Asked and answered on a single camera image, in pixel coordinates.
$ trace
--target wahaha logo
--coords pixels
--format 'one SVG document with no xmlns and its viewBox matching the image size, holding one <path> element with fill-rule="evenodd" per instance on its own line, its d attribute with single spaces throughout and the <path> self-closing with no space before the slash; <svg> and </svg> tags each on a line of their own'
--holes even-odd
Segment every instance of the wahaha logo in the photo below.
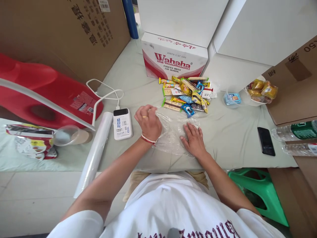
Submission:
<svg viewBox="0 0 317 238">
<path fill-rule="evenodd" d="M 168 64 L 171 66 L 175 66 L 175 67 L 179 67 L 179 68 L 184 68 L 184 69 L 191 69 L 191 66 L 189 64 L 185 64 L 183 61 L 178 62 L 178 61 L 174 61 L 172 58 L 166 59 L 166 55 L 162 55 L 155 53 L 156 59 L 159 63 L 164 63 L 164 64 Z"/>
</svg>

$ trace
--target wahaha box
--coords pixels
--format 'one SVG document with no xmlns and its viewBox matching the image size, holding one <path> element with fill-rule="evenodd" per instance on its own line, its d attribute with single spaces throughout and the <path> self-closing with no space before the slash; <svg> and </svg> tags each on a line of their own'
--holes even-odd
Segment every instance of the wahaha box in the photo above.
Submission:
<svg viewBox="0 0 317 238">
<path fill-rule="evenodd" d="M 208 51 L 204 47 L 147 32 L 141 42 L 146 74 L 149 77 L 198 77 L 208 60 Z"/>
</svg>

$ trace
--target green bottle label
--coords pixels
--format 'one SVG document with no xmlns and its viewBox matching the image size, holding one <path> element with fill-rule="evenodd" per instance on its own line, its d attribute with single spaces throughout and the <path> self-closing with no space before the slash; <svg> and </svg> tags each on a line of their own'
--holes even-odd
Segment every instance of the green bottle label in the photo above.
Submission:
<svg viewBox="0 0 317 238">
<path fill-rule="evenodd" d="M 291 131 L 298 139 L 317 138 L 317 131 L 314 130 L 311 121 L 292 124 Z"/>
</svg>

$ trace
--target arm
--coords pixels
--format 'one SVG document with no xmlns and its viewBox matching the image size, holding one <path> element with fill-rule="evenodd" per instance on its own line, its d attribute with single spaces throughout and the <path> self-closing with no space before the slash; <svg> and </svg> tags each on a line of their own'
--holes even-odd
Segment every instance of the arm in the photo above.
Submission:
<svg viewBox="0 0 317 238">
<path fill-rule="evenodd" d="M 142 106 L 134 116 L 141 126 L 142 134 L 154 141 L 162 132 L 162 124 L 155 115 L 156 109 L 151 105 Z M 151 146 L 140 137 L 80 194 L 62 220 L 80 211 L 93 210 L 105 221 L 114 197 Z"/>
<path fill-rule="evenodd" d="M 184 137 L 181 137 L 181 140 L 185 148 L 197 158 L 207 172 L 220 201 L 235 212 L 240 208 L 245 208 L 261 216 L 238 186 L 206 151 L 201 128 L 197 129 L 194 125 L 188 123 L 184 125 L 184 129 L 188 136 L 188 141 Z"/>
</svg>

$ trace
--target blue pole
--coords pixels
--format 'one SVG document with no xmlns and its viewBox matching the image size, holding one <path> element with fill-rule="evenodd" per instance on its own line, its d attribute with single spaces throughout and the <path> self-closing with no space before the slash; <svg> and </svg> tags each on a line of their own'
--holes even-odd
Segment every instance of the blue pole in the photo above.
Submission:
<svg viewBox="0 0 317 238">
<path fill-rule="evenodd" d="M 122 0 L 122 4 L 123 4 L 124 12 L 125 12 L 126 21 L 128 23 L 128 27 L 130 31 L 130 36 L 133 39 L 138 39 L 139 34 L 138 34 L 138 29 L 136 28 L 136 21 L 134 17 L 132 0 Z"/>
</svg>

